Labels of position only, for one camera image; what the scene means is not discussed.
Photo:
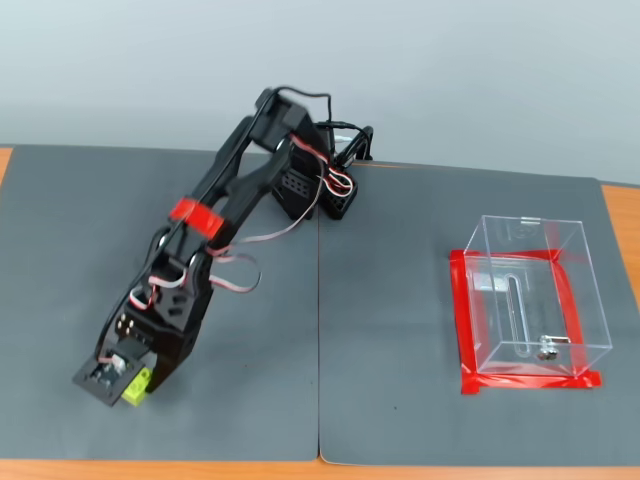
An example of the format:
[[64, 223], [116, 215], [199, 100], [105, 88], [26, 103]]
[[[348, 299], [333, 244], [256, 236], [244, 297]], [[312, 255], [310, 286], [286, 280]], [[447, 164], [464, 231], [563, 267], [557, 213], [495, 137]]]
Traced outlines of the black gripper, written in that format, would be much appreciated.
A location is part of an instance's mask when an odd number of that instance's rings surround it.
[[108, 349], [107, 337], [132, 338], [156, 354], [146, 386], [153, 393], [191, 354], [208, 308], [213, 286], [212, 258], [197, 250], [183, 262], [165, 248], [152, 248], [142, 270], [110, 312], [94, 356]]

